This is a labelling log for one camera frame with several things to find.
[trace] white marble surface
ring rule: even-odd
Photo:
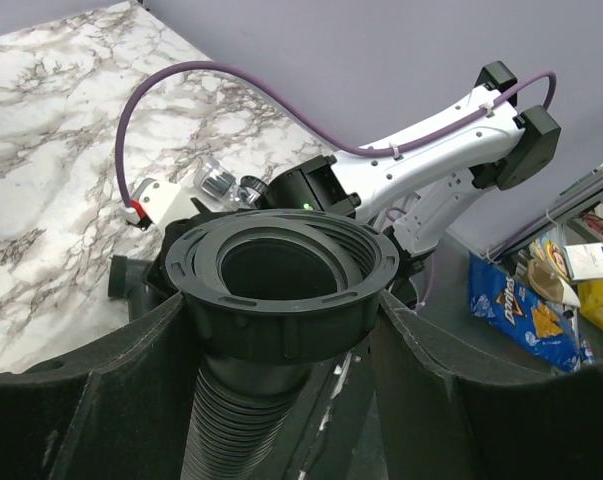
[[[0,372],[21,372],[127,322],[109,258],[152,258],[156,232],[119,218],[113,146],[131,91],[205,57],[139,6],[0,37]],[[257,94],[212,73],[164,81],[128,130],[128,181],[178,181],[213,155],[268,179],[319,144]]]

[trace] robotic arm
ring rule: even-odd
[[[256,206],[324,210],[368,222],[429,185],[386,232],[407,258],[423,258],[481,195],[518,185],[553,158],[561,128],[547,105],[517,112],[516,85],[503,63],[487,65],[472,91],[454,105],[364,147],[391,155],[361,158],[342,150],[308,160],[275,178]],[[507,101],[500,102],[504,95]],[[476,120],[454,128],[482,109]],[[450,133],[440,135],[446,128]],[[428,137],[432,141],[424,142]],[[417,142],[422,146],[405,153],[397,146]],[[161,231],[198,213],[185,191],[168,182],[144,181],[133,200],[147,215],[146,223],[149,219]]]

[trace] black pipe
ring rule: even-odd
[[[256,211],[199,225],[165,257],[206,356],[182,479],[244,480],[267,456],[311,364],[358,344],[398,253],[317,212]]]
[[[143,281],[150,265],[152,262],[134,260],[122,255],[112,257],[108,297],[127,300],[130,322],[141,318],[165,301],[164,296]]]

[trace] bag of chips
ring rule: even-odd
[[[579,346],[572,325],[537,294],[501,269],[470,254],[468,303],[524,349],[565,372],[577,366]]]

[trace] purple cable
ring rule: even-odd
[[[130,123],[130,118],[132,117],[132,112],[135,107],[139,103],[139,100],[145,95],[148,90],[150,90],[153,86],[159,83],[161,80],[164,80],[172,75],[176,75],[177,73],[189,72],[193,70],[211,70],[216,72],[227,73],[238,77],[249,84],[253,85],[257,89],[264,92],[266,95],[270,96],[274,101],[279,103],[283,108],[285,108],[288,112],[290,112],[294,117],[299,120],[302,124],[304,124],[307,128],[309,128],[312,132],[314,132],[318,137],[325,140],[327,143],[335,146],[339,150],[343,150],[344,152],[350,153],[351,155],[355,155],[358,157],[365,158],[380,158],[380,157],[389,157],[394,156],[394,150],[391,147],[388,148],[379,148],[379,149],[369,149],[369,148],[361,148],[361,147],[351,147],[345,145],[338,139],[334,138],[328,132],[324,131],[318,125],[315,125],[312,120],[306,117],[300,110],[297,110],[296,107],[285,101],[283,98],[276,93],[276,91],[268,86],[266,83],[251,75],[248,72],[244,72],[243,70],[234,67],[232,65],[225,65],[223,63],[211,62],[211,61],[194,61],[194,62],[184,62],[176,65],[171,65],[169,67],[164,68],[163,70],[159,70],[157,73],[150,75],[141,85],[139,85],[136,90],[130,96],[130,99],[126,103],[123,112],[121,113],[121,118],[119,119],[119,125],[117,127],[116,140],[114,143],[114,165],[117,175],[117,183],[119,186],[119,191],[121,193],[121,198],[123,200],[123,204],[126,207],[132,206],[132,200],[130,199],[130,192],[128,192],[128,186],[125,180],[125,171],[123,167],[123,146],[125,143],[125,134],[128,129],[128,124]],[[534,77],[524,81],[519,82],[508,90],[503,92],[494,100],[494,107],[498,107],[502,103],[506,102],[510,97],[530,85],[531,83],[536,82],[537,80],[547,77],[549,80],[548,93],[546,95],[545,101],[543,102],[543,106],[548,108],[550,103],[552,103],[552,98],[554,97],[554,92],[556,90],[556,74],[551,71],[546,71],[535,75]],[[418,138],[411,142],[404,143],[399,145],[397,148],[399,153],[405,153],[410,150],[414,150],[416,148],[427,145],[435,140],[438,140],[450,133],[453,133],[460,128],[469,125],[470,123],[478,120],[479,118],[488,114],[488,110],[484,108],[480,108],[475,112],[466,115],[465,117],[457,120],[456,122],[451,123],[435,132],[432,132],[424,137]]]
[[[396,220],[396,218],[394,218],[392,215],[390,215],[391,213],[400,213],[401,215],[405,215],[407,212],[405,210],[403,210],[402,208],[399,207],[390,207],[386,210],[385,212],[385,217],[390,220],[391,222],[394,222]]]

